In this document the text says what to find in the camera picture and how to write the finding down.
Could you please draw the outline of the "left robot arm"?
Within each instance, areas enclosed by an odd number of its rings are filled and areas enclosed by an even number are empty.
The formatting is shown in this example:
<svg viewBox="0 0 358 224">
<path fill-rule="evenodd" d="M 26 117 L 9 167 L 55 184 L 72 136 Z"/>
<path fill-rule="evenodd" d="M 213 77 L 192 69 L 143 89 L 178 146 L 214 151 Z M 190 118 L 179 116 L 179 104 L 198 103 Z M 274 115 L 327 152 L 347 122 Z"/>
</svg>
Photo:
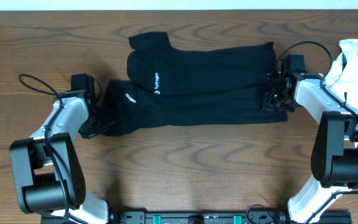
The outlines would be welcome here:
<svg viewBox="0 0 358 224">
<path fill-rule="evenodd" d="M 109 223 L 108 203 L 87 191 L 74 148 L 95 106 L 88 90 L 62 93 L 44 124 L 10 146 L 19 207 L 40 215 L 41 223 Z"/>
</svg>

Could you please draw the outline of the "black polo shirt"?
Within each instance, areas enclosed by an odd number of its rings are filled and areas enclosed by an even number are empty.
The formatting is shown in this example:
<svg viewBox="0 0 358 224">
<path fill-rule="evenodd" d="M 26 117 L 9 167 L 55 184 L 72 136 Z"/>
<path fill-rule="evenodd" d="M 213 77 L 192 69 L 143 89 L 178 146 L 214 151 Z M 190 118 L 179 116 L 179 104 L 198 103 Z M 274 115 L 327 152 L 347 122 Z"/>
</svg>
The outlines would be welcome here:
<svg viewBox="0 0 358 224">
<path fill-rule="evenodd" d="M 266 110 L 276 55 L 273 43 L 212 51 L 176 49 L 165 32 L 129 38 L 127 80 L 110 80 L 104 96 L 107 136 L 138 129 L 285 122 Z"/>
</svg>

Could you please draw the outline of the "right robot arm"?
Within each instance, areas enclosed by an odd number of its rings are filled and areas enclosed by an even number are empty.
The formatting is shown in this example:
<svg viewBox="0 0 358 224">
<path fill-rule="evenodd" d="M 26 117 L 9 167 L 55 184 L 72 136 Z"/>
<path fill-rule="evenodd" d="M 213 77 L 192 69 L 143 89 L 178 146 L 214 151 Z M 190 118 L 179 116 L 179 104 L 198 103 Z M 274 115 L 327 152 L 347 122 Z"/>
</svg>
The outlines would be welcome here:
<svg viewBox="0 0 358 224">
<path fill-rule="evenodd" d="M 331 91 L 321 74 L 274 73 L 264 107 L 304 107 L 319 125 L 311 153 L 312 175 L 284 209 L 250 208 L 249 223 L 351 223 L 349 212 L 328 208 L 358 194 L 358 111 Z"/>
</svg>

